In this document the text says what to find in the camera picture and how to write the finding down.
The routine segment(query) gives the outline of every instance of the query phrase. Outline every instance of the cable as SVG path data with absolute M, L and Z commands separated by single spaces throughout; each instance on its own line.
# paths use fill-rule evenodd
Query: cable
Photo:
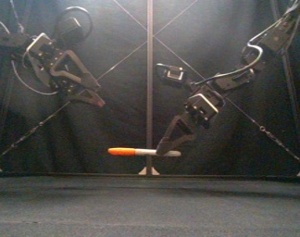
M 0 26 L 3 27 L 3 29 L 6 30 L 6 32 L 10 34 L 9 28 L 6 26 L 6 24 L 0 21 Z
M 15 19 L 17 19 L 18 32 L 19 32 L 19 33 L 23 33 L 23 32 L 26 31 L 26 28 L 25 28 L 25 26 L 22 25 L 22 23 L 19 22 L 18 13 L 17 13 L 17 8 L 15 8 L 14 1 L 13 1 L 13 0 L 10 0 L 10 4 L 11 4 L 11 9 L 13 9 L 14 17 L 15 17 Z
M 19 80 L 19 82 L 23 84 L 23 86 L 25 86 L 29 90 L 31 90 L 34 93 L 42 94 L 42 95 L 54 95 L 54 94 L 58 93 L 58 92 L 43 93 L 43 92 L 38 91 L 37 89 L 34 89 L 30 85 L 27 85 L 27 83 L 25 82 L 25 80 L 22 79 L 22 77 L 21 77 L 19 74 L 18 74 L 15 62 L 14 62 L 13 60 L 11 60 L 11 65 L 13 65 L 13 70 L 14 70 L 14 74 L 15 74 L 15 76 L 17 76 L 17 79 Z

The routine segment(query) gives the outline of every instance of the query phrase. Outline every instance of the black mat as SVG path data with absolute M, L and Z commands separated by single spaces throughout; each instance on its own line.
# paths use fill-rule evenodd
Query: black mat
M 0 236 L 300 236 L 300 183 L 0 178 Z

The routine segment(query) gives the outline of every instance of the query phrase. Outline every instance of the dark wall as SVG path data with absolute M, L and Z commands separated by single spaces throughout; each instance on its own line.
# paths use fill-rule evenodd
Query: dark wall
M 100 95 L 106 106 L 68 105 L 18 148 L 2 157 L 2 169 L 138 173 L 145 167 L 145 157 L 112 156 L 108 149 L 117 146 L 146 147 L 146 0 L 14 2 L 30 35 L 42 32 L 53 35 L 56 18 L 66 7 L 82 6 L 90 11 L 94 29 L 89 39 L 73 50 L 102 85 Z M 240 63 L 248 40 L 275 22 L 271 1 L 267 0 L 154 2 L 154 64 L 184 67 L 196 81 L 231 71 Z M 0 1 L 0 8 L 6 9 L 0 19 L 15 31 L 7 1 Z M 81 13 L 76 16 L 86 30 L 86 16 Z M 300 93 L 300 33 L 292 47 L 292 69 Z M 33 70 L 22 67 L 22 62 L 18 62 L 18 71 L 33 88 L 51 92 Z M 157 77 L 153 83 L 156 149 L 174 115 L 184 111 L 182 104 L 189 93 L 164 85 Z M 280 58 L 257 80 L 229 98 L 300 154 L 291 93 Z M 0 65 L 0 153 L 65 103 L 58 95 L 31 92 L 10 73 L 10 62 L 5 60 Z M 182 157 L 154 157 L 154 167 L 161 174 L 293 175 L 300 170 L 292 156 L 229 102 L 211 129 L 203 129 L 197 140 L 185 143 L 178 150 Z

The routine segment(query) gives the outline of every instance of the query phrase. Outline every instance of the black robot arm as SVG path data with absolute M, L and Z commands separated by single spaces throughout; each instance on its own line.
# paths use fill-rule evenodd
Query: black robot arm
M 60 38 L 53 40 L 42 33 L 31 37 L 26 33 L 10 33 L 0 22 L 0 50 L 13 60 L 22 60 L 37 74 L 41 82 L 66 95 L 70 101 L 104 106 L 97 94 L 101 86 L 85 67 L 76 52 L 65 49 L 84 39 L 81 25 L 74 18 L 60 23 Z
M 173 85 L 185 85 L 192 91 L 185 103 L 185 112 L 174 117 L 160 141 L 157 148 L 160 156 L 186 141 L 194 140 L 200 126 L 209 127 L 211 119 L 225 105 L 224 98 L 249 83 L 273 58 L 288 50 L 299 22 L 300 1 L 293 1 L 281 19 L 248 42 L 237 69 L 200 82 L 192 82 L 184 68 L 157 64 L 156 71 L 162 81 Z

